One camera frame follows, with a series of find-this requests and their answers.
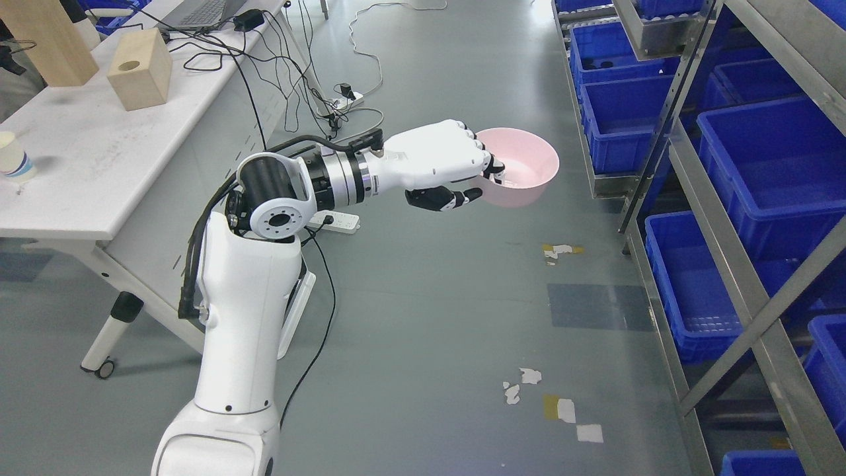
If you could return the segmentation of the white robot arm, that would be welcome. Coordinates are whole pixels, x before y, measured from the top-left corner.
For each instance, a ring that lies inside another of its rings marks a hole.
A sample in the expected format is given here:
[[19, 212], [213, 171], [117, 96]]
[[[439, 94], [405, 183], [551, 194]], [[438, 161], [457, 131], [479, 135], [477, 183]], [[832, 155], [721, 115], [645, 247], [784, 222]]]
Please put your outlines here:
[[281, 416], [274, 401], [288, 317], [308, 278], [299, 232], [319, 211], [378, 192], [370, 150], [247, 157], [204, 208], [188, 245], [178, 316], [206, 328], [193, 399], [158, 444], [153, 475], [271, 475]]

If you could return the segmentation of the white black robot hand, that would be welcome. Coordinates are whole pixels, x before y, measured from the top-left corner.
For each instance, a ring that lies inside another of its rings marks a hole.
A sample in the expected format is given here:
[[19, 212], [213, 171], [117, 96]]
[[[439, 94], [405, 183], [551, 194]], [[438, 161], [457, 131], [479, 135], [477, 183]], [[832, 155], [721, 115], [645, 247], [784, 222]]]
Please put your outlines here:
[[481, 188], [456, 192], [448, 183], [482, 176], [500, 184], [506, 168], [465, 123], [452, 118], [393, 135], [381, 151], [367, 149], [362, 157], [373, 195], [402, 188], [408, 204], [435, 212], [462, 207], [482, 196]]

